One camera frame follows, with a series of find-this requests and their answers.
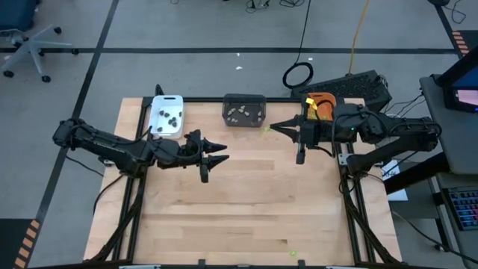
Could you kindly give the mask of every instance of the office chair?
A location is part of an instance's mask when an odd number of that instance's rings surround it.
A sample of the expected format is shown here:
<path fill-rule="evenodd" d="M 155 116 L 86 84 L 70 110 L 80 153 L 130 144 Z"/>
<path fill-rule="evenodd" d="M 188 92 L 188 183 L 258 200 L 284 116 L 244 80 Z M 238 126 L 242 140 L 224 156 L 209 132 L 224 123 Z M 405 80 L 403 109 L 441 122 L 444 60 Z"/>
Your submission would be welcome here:
<path fill-rule="evenodd" d="M 1 70 L 4 76 L 12 78 L 15 74 L 9 68 L 27 55 L 31 55 L 42 81 L 48 83 L 52 79 L 43 73 L 40 56 L 42 57 L 45 54 L 41 48 L 71 48 L 71 53 L 74 55 L 77 55 L 79 51 L 69 43 L 43 40 L 44 37 L 53 32 L 61 34 L 60 27 L 50 25 L 30 38 L 24 35 L 24 32 L 33 26 L 36 4 L 37 2 L 32 0 L 0 0 L 0 36 L 6 36 L 17 47 L 16 52 L 1 66 Z"/>

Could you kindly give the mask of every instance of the computer monitor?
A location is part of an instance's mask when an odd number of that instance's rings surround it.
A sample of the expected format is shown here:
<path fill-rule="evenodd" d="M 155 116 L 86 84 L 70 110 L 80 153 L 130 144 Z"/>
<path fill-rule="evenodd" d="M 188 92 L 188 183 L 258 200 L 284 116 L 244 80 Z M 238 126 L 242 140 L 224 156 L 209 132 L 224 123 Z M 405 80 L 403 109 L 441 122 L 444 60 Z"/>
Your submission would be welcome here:
<path fill-rule="evenodd" d="M 437 79 L 449 109 L 478 113 L 478 48 Z"/>

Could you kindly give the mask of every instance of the keyboard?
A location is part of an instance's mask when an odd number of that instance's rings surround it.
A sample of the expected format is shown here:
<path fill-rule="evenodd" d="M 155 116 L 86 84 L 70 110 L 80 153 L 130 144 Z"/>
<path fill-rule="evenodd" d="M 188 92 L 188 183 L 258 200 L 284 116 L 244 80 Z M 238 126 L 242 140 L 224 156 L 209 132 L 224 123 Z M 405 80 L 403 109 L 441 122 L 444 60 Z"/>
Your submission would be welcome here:
<path fill-rule="evenodd" d="M 374 70 L 298 87 L 292 90 L 291 97 L 298 98 L 307 93 L 331 93 L 341 98 L 363 98 L 372 111 L 379 111 L 391 100 L 387 88 Z"/>
<path fill-rule="evenodd" d="M 478 229 L 478 188 L 449 188 L 445 194 L 459 228 Z"/>

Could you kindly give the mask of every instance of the yellow cable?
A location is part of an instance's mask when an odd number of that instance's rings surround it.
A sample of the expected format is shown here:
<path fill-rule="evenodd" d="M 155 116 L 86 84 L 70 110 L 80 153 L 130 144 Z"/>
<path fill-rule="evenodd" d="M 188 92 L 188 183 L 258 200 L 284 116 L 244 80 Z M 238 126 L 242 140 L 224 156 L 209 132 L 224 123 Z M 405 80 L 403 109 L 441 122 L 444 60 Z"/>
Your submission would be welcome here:
<path fill-rule="evenodd" d="M 367 3 L 365 3 L 364 11 L 362 11 L 362 13 L 361 13 L 360 22 L 358 23 L 358 26 L 357 26 L 356 35 L 353 37 L 352 52 L 350 53 L 349 75 L 352 72 L 353 56 L 354 56 L 353 52 L 356 48 L 357 36 L 359 35 L 361 24 L 363 23 L 364 18 L 365 18 L 365 14 L 367 13 L 368 3 L 370 3 L 370 0 L 367 0 Z"/>

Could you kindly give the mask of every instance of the wooden tabletop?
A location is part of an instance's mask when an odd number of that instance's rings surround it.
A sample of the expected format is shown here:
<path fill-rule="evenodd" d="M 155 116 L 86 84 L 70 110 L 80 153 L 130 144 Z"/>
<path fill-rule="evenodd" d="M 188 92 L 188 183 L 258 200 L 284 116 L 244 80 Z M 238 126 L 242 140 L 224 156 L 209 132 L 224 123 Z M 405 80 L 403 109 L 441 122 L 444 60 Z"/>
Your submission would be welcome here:
<path fill-rule="evenodd" d="M 134 139 L 140 105 L 141 99 L 122 101 L 116 135 Z M 221 113 L 221 103 L 185 104 L 183 132 L 201 129 L 209 141 L 228 146 L 216 155 L 229 154 L 230 159 L 210 172 L 208 184 L 201 183 L 197 167 L 149 168 L 134 263 L 194 265 L 206 259 L 209 265 L 296 265 L 304 259 L 307 265 L 353 265 L 337 161 L 309 150 L 305 164 L 297 165 L 297 145 L 290 138 L 263 129 L 227 127 Z M 267 103 L 264 126 L 299 113 L 297 103 Z M 330 149 L 330 143 L 321 146 Z M 374 148 L 362 142 L 354 147 L 357 153 Z M 374 169 L 370 173 L 380 174 Z M 107 168 L 102 188 L 117 176 L 115 167 Z M 86 259 L 116 229 L 125 182 L 100 199 Z M 372 178 L 361 183 L 371 229 L 401 259 L 383 184 Z M 357 230 L 366 261 L 363 234 Z M 127 243 L 129 229 L 124 238 Z"/>

